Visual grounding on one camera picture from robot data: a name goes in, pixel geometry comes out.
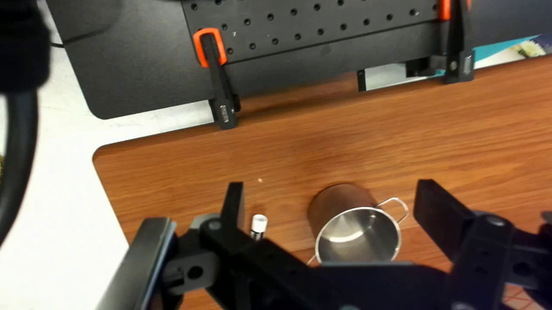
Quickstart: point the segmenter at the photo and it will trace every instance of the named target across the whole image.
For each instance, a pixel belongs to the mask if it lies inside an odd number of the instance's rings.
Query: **cable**
[[[7,146],[0,180],[0,244],[17,216],[31,175],[38,130],[36,91],[7,94],[7,123]]]
[[[55,42],[55,41],[51,41],[50,46],[53,46],[53,47],[65,47],[64,42]]]

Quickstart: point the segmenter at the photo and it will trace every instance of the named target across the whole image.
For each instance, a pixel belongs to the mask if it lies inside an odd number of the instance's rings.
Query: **small white object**
[[[252,218],[252,230],[257,233],[264,233],[269,225],[269,218],[262,213],[255,213]]]

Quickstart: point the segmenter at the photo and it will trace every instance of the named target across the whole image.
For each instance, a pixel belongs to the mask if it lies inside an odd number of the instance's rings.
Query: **stainless steel mug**
[[[395,220],[383,206],[396,201],[403,215]],[[398,223],[409,208],[398,197],[376,202],[371,192],[355,184],[336,184],[312,199],[307,216],[315,235],[315,258],[321,263],[388,261],[400,249]]]

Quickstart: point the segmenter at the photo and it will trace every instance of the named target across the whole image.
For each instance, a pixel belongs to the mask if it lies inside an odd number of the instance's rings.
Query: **wooden table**
[[[412,204],[426,177],[534,232],[552,202],[550,80],[550,56],[484,68],[472,82],[362,94],[343,75],[245,99],[233,130],[205,125],[105,146],[95,166],[127,239],[155,215],[184,232],[193,216],[217,213],[229,180],[243,180],[246,211],[269,216],[267,237],[307,259],[305,208],[317,190],[357,182],[379,201]],[[448,268],[412,216],[402,232],[398,259]],[[205,308],[205,294],[189,295],[186,304]]]

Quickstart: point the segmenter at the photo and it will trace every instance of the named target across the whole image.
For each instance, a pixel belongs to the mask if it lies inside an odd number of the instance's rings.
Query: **black clamp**
[[[471,41],[471,0],[440,0],[441,53],[445,54],[445,82],[474,77],[474,49]]]
[[[474,77],[474,49],[471,41],[471,0],[440,0],[438,54],[407,61],[407,77],[443,73],[443,82]]]
[[[224,70],[226,49],[217,27],[203,27],[193,34],[193,44],[202,66],[210,70],[212,97],[208,99],[212,118],[221,128],[238,125],[239,97],[234,94]]]

